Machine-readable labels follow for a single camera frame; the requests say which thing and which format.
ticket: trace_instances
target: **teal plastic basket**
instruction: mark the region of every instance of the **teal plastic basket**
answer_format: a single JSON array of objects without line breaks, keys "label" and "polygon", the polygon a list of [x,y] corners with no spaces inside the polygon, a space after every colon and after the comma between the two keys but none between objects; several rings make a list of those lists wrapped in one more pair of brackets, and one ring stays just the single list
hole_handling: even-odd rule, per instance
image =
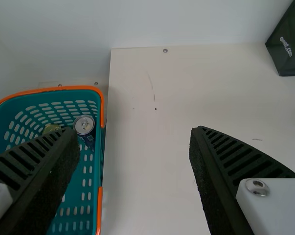
[{"label": "teal plastic basket", "polygon": [[95,150],[79,140],[80,160],[47,234],[100,234],[105,128],[104,100],[91,86],[27,91],[0,101],[0,153],[42,134],[48,124],[70,126],[80,115],[96,122]]}]

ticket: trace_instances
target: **metal bolt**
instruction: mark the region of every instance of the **metal bolt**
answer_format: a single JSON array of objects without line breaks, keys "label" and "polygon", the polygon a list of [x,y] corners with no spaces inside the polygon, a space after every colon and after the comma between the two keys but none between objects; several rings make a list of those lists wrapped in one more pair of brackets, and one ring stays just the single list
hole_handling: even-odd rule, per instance
[{"label": "metal bolt", "polygon": [[270,193],[269,187],[265,182],[258,179],[248,179],[245,181],[245,186],[247,190],[259,197],[266,197]]}]

